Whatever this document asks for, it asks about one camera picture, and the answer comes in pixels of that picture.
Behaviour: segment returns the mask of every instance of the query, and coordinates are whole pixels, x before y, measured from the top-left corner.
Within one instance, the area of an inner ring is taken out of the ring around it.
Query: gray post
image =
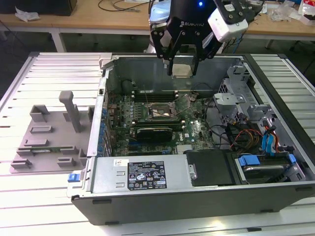
[[[72,99],[73,99],[72,91],[61,91],[59,95],[59,101],[64,104],[65,109],[68,112],[70,121],[73,125],[74,131],[76,133],[80,133],[81,132],[80,117],[76,113]]]

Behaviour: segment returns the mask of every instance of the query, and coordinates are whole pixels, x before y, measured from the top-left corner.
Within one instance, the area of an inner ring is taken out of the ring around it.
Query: sticker
[[[50,152],[50,150],[32,150],[32,153]]]
[[[129,159],[114,159],[114,166],[127,166]]]
[[[235,8],[232,4],[224,5],[224,7],[227,11],[234,11],[235,10]]]
[[[127,165],[129,190],[167,188],[164,161],[130,162]]]

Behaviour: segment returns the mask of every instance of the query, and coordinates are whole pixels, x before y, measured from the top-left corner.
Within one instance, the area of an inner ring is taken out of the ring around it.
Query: blue latch
[[[80,174],[69,174],[68,183],[80,182]]]
[[[260,165],[260,161],[256,155],[243,155],[238,158],[241,166]]]
[[[296,162],[295,156],[293,154],[289,154],[289,159],[290,159],[292,164],[294,164]]]

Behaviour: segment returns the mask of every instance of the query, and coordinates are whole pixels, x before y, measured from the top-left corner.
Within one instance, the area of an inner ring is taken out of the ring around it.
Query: wooden desk
[[[102,33],[149,35],[148,5],[137,7],[140,12],[108,12],[98,8],[99,0],[78,0],[71,16],[40,15],[38,21],[23,22],[13,14],[0,15],[12,31],[49,32],[58,52],[65,52],[61,33]],[[118,6],[130,7],[134,3],[120,2]],[[102,7],[114,9],[109,0]],[[292,19],[291,22],[271,22],[266,14],[258,16],[245,34],[253,39],[315,40],[315,27]]]

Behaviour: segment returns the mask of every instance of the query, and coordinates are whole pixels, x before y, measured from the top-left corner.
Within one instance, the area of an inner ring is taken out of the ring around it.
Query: robotiq logo
[[[182,21],[181,25],[179,27],[183,27],[183,26],[201,26],[201,27],[203,27],[204,23],[189,23],[189,22]]]

